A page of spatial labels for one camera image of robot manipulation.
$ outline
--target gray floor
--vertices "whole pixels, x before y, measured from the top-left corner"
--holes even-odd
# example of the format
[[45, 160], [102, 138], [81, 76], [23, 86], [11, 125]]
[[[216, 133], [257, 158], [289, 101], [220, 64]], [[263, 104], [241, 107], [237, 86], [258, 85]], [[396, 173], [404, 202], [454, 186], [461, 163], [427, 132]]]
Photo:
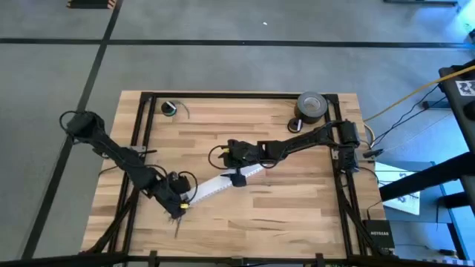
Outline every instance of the gray floor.
[[[110, 11], [68, 10], [65, 3], [1, 1], [0, 37], [102, 37]], [[474, 6], [434, 8], [379, 0], [125, 0], [112, 38], [462, 42], [475, 26], [475, 18], [468, 15]], [[97, 48], [0, 44], [0, 146], [6, 148], [0, 161], [0, 202], [6, 203], [0, 217], [0, 260], [21, 254], [65, 138], [57, 119], [76, 107]], [[355, 92], [368, 117], [436, 79], [440, 67], [473, 58], [473, 52], [443, 49], [114, 46], [107, 49], [88, 109], [99, 113], [109, 130], [121, 90], [313, 90]], [[383, 132], [421, 97], [370, 125]], [[436, 92], [428, 98], [440, 97]], [[423, 113], [388, 135], [381, 147], [394, 148], [381, 158], [435, 162], [466, 150], [447, 111]], [[74, 147], [36, 256], [77, 252], [100, 164], [89, 147]]]

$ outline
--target wooden table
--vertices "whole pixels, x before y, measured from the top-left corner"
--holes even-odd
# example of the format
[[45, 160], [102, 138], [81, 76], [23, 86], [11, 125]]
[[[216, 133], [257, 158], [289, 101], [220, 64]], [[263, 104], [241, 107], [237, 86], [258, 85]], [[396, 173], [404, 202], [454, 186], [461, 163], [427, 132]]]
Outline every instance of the wooden table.
[[[123, 91], [120, 97], [111, 132], [120, 145], [130, 145], [140, 94]], [[338, 97], [343, 118], [355, 122], [360, 137], [366, 139], [356, 94]], [[166, 100], [185, 103], [190, 119], [180, 106], [176, 116], [163, 116], [160, 106]], [[207, 161], [210, 148], [225, 145], [228, 139], [256, 143], [295, 136], [286, 129], [294, 105], [295, 100], [288, 99], [159, 99], [148, 146], [158, 152], [149, 154], [146, 163], [167, 171], [191, 171], [205, 182], [222, 173]], [[323, 123], [322, 119], [305, 125], [303, 132]], [[222, 164], [215, 159], [218, 153], [213, 154], [214, 163]], [[105, 160], [102, 168], [113, 165]], [[374, 168], [368, 163], [361, 166]], [[99, 178], [82, 249], [91, 247], [114, 218], [122, 175], [115, 169]], [[367, 208], [381, 200], [376, 178], [366, 170], [354, 178], [365, 218]], [[372, 219], [384, 219], [381, 203], [370, 213]], [[348, 220], [353, 250], [358, 253], [356, 230]], [[157, 250], [159, 256], [313, 258], [323, 253], [325, 258], [346, 258], [330, 152], [324, 146], [292, 154], [277, 167], [248, 178], [246, 187], [229, 188], [199, 202], [183, 217], [177, 239], [175, 226], [156, 200], [141, 195], [130, 254]]]

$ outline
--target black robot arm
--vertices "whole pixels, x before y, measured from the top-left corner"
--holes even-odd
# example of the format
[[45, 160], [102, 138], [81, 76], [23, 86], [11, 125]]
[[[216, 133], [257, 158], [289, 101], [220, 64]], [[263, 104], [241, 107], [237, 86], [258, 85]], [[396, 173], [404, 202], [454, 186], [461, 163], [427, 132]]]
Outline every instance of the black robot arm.
[[66, 133], [81, 143], [92, 145], [93, 151], [97, 154], [101, 156], [105, 154], [112, 159], [117, 167], [128, 174], [134, 186], [148, 198], [155, 197], [170, 213], [171, 218], [177, 219], [185, 214], [185, 209], [181, 207], [186, 201], [181, 199], [180, 194], [189, 190], [186, 178], [184, 179], [188, 185], [182, 186], [178, 191], [174, 190], [175, 188], [170, 186], [171, 178], [169, 179], [168, 174], [161, 174], [155, 168], [145, 165], [135, 150], [120, 147], [115, 143], [105, 133], [104, 121], [97, 114], [90, 111], [71, 113], [74, 113], [74, 117], [66, 127], [61, 124]]
[[[341, 133], [342, 140], [339, 144], [330, 137], [333, 128]], [[284, 141], [258, 141], [257, 145], [251, 145], [248, 142], [230, 139], [228, 145], [221, 146], [224, 153], [219, 157], [223, 158], [227, 168], [242, 168], [254, 164], [271, 168], [290, 154], [316, 145], [337, 148], [341, 157], [341, 168], [351, 169], [357, 166], [354, 149], [359, 146], [358, 132], [355, 123], [349, 121], [328, 122], [308, 133]]]

